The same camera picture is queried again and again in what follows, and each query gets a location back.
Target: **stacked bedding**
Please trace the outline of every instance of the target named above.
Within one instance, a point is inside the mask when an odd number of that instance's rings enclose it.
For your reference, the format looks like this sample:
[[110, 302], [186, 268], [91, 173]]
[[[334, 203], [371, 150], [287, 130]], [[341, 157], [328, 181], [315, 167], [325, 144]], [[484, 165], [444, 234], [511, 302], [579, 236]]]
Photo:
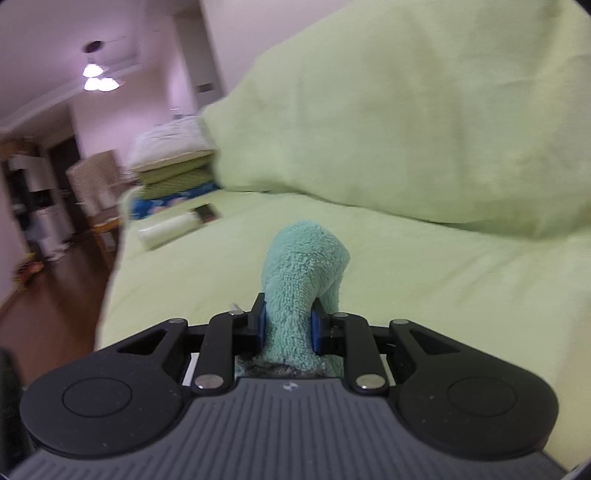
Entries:
[[129, 167], [142, 189], [131, 206], [134, 219], [152, 215], [217, 189], [210, 169], [213, 148], [199, 119], [186, 116], [159, 125], [134, 143]]

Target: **teal towel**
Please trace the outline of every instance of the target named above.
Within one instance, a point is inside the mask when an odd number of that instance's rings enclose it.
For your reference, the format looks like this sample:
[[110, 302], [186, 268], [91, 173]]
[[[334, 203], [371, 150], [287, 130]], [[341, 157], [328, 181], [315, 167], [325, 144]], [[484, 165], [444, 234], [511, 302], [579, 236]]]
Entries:
[[310, 310], [318, 297], [327, 313], [339, 307], [349, 252], [318, 223], [299, 222], [277, 234], [262, 271], [267, 328], [261, 353], [238, 359], [246, 377], [342, 376], [342, 359], [319, 357], [310, 339]]

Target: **ceiling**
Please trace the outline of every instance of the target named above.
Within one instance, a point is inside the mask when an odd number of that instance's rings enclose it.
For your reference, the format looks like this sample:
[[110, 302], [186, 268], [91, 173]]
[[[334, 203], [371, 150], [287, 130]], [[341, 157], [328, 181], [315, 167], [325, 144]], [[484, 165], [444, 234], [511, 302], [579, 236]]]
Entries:
[[67, 117], [65, 102], [84, 87], [83, 45], [104, 41], [95, 59], [117, 76], [154, 66], [164, 20], [187, 8], [198, 0], [2, 1], [0, 138]]

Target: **chair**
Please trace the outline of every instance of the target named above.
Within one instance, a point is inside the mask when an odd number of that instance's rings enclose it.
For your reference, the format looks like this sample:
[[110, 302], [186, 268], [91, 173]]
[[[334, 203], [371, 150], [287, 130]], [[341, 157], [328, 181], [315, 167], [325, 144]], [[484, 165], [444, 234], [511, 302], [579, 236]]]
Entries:
[[66, 174], [79, 205], [88, 218], [105, 263], [112, 269], [115, 262], [112, 234], [119, 228], [117, 199], [130, 187], [122, 180], [121, 171], [115, 161], [115, 151], [97, 153], [80, 160]]

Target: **white bottle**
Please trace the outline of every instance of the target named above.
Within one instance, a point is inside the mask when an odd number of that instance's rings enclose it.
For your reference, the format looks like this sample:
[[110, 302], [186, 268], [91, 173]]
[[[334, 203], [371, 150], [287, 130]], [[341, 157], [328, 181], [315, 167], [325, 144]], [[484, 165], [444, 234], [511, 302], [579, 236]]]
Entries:
[[171, 240], [193, 232], [201, 225], [199, 218], [194, 212], [187, 212], [182, 215], [148, 226], [138, 230], [139, 240], [147, 249], [153, 250]]

